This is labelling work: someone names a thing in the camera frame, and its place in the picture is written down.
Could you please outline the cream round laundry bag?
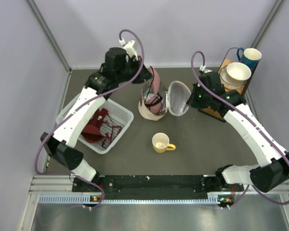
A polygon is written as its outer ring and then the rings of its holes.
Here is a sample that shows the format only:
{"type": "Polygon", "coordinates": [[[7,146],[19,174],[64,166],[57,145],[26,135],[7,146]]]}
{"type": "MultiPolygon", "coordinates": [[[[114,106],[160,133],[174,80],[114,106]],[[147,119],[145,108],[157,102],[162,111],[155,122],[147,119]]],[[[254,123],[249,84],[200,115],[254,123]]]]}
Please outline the cream round laundry bag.
{"type": "Polygon", "coordinates": [[[138,111],[140,115],[147,120],[158,121],[164,117],[167,113],[173,116],[183,116],[189,109],[186,104],[191,95],[191,90],[180,81],[173,81],[168,88],[162,83],[160,84],[158,94],[162,97],[163,108],[159,115],[152,114],[145,106],[145,96],[150,89],[150,83],[146,84],[142,88],[141,98],[138,103],[138,111]]]}

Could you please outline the pink bra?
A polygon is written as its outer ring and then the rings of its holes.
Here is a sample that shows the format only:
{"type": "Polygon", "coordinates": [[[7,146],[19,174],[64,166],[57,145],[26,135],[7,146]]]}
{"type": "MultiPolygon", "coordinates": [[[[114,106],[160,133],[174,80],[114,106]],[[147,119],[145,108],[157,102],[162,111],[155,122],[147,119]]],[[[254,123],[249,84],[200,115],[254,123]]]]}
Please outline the pink bra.
{"type": "Polygon", "coordinates": [[[158,94],[160,87],[160,76],[152,66],[149,67],[149,71],[153,75],[153,79],[150,83],[150,89],[147,96],[144,98],[144,104],[152,114],[159,115],[163,108],[161,102],[162,97],[158,94]]]}

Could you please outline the dark red bra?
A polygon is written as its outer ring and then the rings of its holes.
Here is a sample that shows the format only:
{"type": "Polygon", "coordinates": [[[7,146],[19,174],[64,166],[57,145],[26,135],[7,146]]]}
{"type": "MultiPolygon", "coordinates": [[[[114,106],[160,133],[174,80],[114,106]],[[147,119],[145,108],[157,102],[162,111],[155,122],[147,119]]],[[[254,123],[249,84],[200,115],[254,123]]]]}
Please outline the dark red bra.
{"type": "Polygon", "coordinates": [[[102,108],[97,110],[92,118],[89,120],[85,128],[82,130],[82,137],[88,143],[102,142],[102,147],[105,149],[110,145],[114,139],[114,132],[118,134],[121,132],[122,126],[114,125],[112,118],[109,116],[108,110],[102,108]],[[106,125],[111,129],[111,132],[101,133],[102,125],[106,125]]]}

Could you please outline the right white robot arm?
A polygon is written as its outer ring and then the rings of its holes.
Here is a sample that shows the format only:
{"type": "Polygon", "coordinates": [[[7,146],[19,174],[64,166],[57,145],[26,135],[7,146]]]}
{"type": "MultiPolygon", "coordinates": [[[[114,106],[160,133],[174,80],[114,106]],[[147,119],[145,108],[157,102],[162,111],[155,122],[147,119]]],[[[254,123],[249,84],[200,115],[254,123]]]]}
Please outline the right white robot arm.
{"type": "Polygon", "coordinates": [[[236,90],[225,91],[214,71],[200,71],[187,105],[196,109],[211,108],[229,123],[245,141],[257,159],[254,166],[227,165],[215,178],[218,189],[243,183],[269,192],[289,179],[289,152],[268,134],[252,114],[245,99],[236,90]]]}

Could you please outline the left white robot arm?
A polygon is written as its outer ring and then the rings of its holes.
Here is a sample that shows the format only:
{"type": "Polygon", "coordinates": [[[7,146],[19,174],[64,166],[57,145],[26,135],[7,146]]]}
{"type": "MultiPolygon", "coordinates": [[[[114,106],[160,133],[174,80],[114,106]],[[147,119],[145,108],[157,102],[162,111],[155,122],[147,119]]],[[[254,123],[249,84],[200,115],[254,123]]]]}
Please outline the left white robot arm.
{"type": "Polygon", "coordinates": [[[144,66],[144,55],[139,56],[135,41],[119,41],[120,47],[110,48],[100,70],[91,74],[79,97],[64,119],[49,133],[43,133],[41,142],[50,158],[83,179],[89,191],[99,187],[98,172],[84,159],[75,145],[94,113],[110,95],[127,84],[141,84],[152,78],[144,66]]]}

